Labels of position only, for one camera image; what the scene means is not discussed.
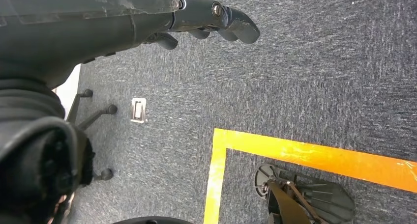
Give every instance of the yellow floor marking line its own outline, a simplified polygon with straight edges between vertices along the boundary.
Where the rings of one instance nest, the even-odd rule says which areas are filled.
[[[218,224],[226,149],[366,180],[417,193],[417,163],[243,132],[214,129],[204,224]]]

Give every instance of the robotic arm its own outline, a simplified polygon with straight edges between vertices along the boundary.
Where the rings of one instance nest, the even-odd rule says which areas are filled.
[[[51,91],[75,65],[141,44],[174,49],[170,32],[213,31],[246,44],[260,35],[215,0],[0,0],[0,223],[47,223],[92,180],[89,139]]]

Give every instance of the black wheel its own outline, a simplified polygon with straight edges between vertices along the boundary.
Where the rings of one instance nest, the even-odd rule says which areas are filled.
[[[113,224],[193,224],[184,220],[167,217],[132,218]]]
[[[101,179],[103,181],[108,181],[113,178],[113,172],[107,168],[101,171]]]
[[[91,98],[91,97],[92,97],[92,90],[90,90],[90,89],[86,89],[86,90],[84,91],[84,96],[85,96],[86,98]]]
[[[118,108],[117,108],[116,105],[109,105],[107,107],[107,113],[108,114],[115,114],[115,113],[117,113],[117,110],[118,110]]]
[[[261,165],[255,173],[255,191],[259,197],[267,199],[268,190],[266,189],[266,183],[270,179],[276,178],[274,166],[270,164]]]

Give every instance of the gray carpet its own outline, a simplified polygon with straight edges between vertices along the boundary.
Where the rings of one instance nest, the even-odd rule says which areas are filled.
[[[143,45],[82,66],[79,90],[94,97],[78,118],[119,106],[88,129],[96,169],[115,177],[78,191],[71,223],[201,224],[214,128],[417,161],[417,0],[219,1],[258,24],[258,42],[176,34],[173,51]],[[129,121],[133,97],[147,99],[148,122]],[[252,188],[264,162],[228,152],[221,224],[266,223]],[[273,162],[342,184],[355,224],[417,223],[415,193]]]

